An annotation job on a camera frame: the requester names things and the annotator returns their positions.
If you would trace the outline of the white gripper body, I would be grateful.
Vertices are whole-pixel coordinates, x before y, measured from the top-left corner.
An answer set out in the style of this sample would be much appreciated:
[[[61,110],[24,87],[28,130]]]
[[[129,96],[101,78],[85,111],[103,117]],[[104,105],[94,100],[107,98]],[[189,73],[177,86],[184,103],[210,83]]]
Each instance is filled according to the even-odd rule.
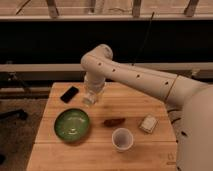
[[[91,91],[93,93],[100,93],[105,86],[105,78],[95,78],[93,76],[86,75],[84,77],[84,84],[87,91]]]

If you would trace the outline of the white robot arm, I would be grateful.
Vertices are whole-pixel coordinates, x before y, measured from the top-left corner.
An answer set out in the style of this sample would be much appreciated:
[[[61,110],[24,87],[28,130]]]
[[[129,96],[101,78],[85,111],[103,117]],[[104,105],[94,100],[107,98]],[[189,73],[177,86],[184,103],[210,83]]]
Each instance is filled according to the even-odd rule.
[[[88,93],[101,92],[111,79],[180,109],[176,171],[213,171],[213,85],[115,62],[106,44],[87,52],[81,66]]]

